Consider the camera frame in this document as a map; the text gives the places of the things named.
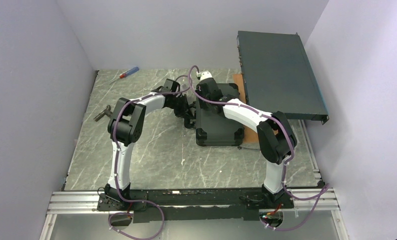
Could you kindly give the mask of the black poker chip case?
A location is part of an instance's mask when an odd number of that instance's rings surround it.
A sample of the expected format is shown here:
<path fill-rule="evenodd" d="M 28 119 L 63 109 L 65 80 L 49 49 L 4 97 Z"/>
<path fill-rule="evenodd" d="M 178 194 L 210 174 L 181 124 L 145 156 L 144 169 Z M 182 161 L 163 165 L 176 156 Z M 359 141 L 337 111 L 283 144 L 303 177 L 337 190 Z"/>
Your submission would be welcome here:
<path fill-rule="evenodd" d="M 244 126 L 235 120 L 224 117 L 223 112 L 216 113 L 196 98 L 195 108 L 195 139 L 202 147 L 239 146 L 243 143 Z"/>

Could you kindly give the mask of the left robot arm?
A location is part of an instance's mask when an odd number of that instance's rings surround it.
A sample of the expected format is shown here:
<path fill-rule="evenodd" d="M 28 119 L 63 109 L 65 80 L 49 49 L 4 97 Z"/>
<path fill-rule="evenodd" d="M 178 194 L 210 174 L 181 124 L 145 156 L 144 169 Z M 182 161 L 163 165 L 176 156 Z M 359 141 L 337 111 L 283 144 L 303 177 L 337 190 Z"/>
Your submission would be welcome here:
<path fill-rule="evenodd" d="M 125 210 L 133 200 L 130 197 L 130 165 L 135 143 L 140 139 L 147 114 L 169 108 L 183 119 L 186 129 L 195 126 L 194 107 L 187 100 L 188 87 L 166 79 L 162 86 L 135 99 L 119 98 L 110 117 L 107 131 L 112 141 L 110 177 L 100 195 L 98 210 Z"/>

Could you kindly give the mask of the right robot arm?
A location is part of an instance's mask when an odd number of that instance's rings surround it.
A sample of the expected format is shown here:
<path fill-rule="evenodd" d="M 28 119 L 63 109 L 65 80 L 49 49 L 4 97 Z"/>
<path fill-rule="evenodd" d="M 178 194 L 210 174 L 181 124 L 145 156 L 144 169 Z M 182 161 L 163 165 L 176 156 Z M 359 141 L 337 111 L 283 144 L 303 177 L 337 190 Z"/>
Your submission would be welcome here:
<path fill-rule="evenodd" d="M 258 110 L 230 94 L 224 95 L 213 77 L 202 77 L 196 85 L 200 103 L 213 113 L 238 122 L 257 133 L 259 149 L 266 159 L 262 202 L 269 208 L 281 206 L 288 196 L 286 171 L 294 158 L 297 138 L 286 115 Z"/>

